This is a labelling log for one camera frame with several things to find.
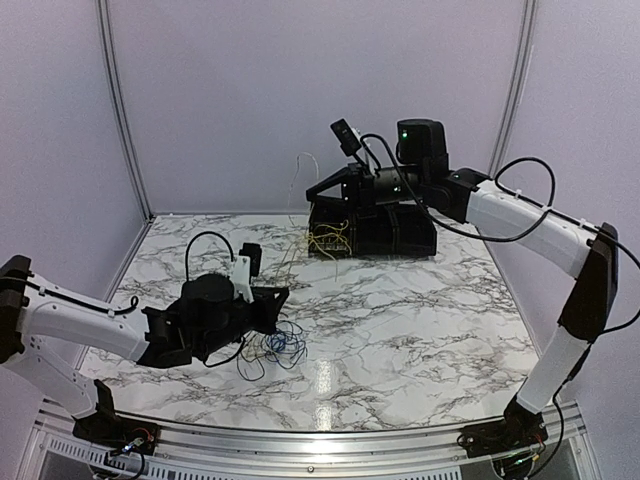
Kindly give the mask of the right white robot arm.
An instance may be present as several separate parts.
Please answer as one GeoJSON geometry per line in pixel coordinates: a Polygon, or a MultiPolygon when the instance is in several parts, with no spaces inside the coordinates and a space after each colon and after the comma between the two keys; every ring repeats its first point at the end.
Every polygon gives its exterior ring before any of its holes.
{"type": "Polygon", "coordinates": [[[607,331],[618,287],[620,244],[609,224],[593,225],[557,212],[471,168],[449,165],[444,125],[404,119],[386,144],[383,166],[373,134],[345,120],[331,131],[347,164],[308,188],[310,246],[322,255],[431,257],[437,230],[491,244],[514,244],[571,278],[557,328],[537,364],[505,409],[495,438],[515,448],[534,431],[539,414],[607,331]]]}

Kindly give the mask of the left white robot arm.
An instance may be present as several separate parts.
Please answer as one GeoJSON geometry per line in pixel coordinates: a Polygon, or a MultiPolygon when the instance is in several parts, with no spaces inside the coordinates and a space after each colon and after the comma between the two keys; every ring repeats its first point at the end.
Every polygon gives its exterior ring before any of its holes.
{"type": "Polygon", "coordinates": [[[288,299],[286,287],[254,286],[253,262],[238,257],[230,275],[211,273],[183,283],[164,309],[116,305],[65,290],[35,274],[31,260],[1,267],[1,364],[62,405],[106,445],[125,438],[110,390],[81,375],[46,344],[57,338],[118,355],[153,369],[206,362],[252,331],[270,335],[288,299]]]}

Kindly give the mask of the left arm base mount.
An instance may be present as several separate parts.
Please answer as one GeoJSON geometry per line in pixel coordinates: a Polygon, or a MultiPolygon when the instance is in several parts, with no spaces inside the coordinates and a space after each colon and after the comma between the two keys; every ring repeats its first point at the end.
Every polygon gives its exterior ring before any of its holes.
{"type": "Polygon", "coordinates": [[[109,447],[115,453],[137,451],[145,456],[152,455],[160,433],[159,425],[118,415],[111,390],[100,380],[95,380],[93,387],[97,399],[88,415],[73,416],[73,435],[109,447]]]}

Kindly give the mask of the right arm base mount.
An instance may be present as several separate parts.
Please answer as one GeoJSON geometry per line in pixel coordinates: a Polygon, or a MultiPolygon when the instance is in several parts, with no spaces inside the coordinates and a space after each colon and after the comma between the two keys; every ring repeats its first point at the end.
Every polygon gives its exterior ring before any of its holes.
{"type": "Polygon", "coordinates": [[[548,439],[546,425],[540,412],[532,413],[517,402],[514,396],[498,420],[485,420],[464,426],[457,444],[469,458],[506,453],[548,439]]]}

